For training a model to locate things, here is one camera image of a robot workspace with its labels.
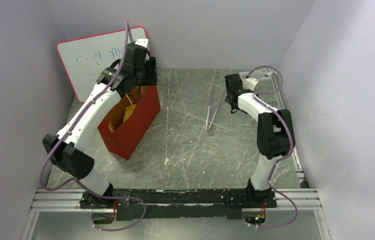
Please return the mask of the red paper bag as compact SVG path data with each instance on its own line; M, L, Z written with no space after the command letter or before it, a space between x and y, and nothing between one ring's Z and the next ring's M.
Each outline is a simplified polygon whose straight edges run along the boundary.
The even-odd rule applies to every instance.
M161 110L158 88L142 86L112 106L97 127L109 152L129 160Z

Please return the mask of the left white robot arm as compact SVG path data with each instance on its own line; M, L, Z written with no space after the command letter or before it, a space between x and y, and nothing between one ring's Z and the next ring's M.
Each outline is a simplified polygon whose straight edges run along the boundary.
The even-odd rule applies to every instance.
M90 96L67 125L42 140L48 153L46 159L89 190L101 208L112 205L114 188L95 169L94 159L85 154L88 141L103 118L125 95L135 88L156 83L156 59L147 47L128 43L122 58L99 74Z

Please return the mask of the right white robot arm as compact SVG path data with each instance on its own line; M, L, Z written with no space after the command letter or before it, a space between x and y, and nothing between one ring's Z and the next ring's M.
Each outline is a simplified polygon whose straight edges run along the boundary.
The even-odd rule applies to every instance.
M224 77L226 98L231 113L242 111L257 122L256 144L259 160L245 194L251 207L258 207L265 199L263 191L273 189L272 180L279 163L289 158L295 147L292 115L288 109L278 109L265 103L254 92L256 80L241 79L238 73Z

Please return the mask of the white handled metal tongs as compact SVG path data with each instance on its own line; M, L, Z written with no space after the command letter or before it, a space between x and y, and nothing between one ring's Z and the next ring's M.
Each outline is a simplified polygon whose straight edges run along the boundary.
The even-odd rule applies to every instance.
M213 101L213 94L209 94L209 99L208 99L208 108L207 108L207 116L206 116L206 124L205 124L205 131L209 132L211 129L211 126L214 122L215 116L217 114L218 108L219 108L219 100ZM215 110L212 113L212 108L213 105L215 105Z

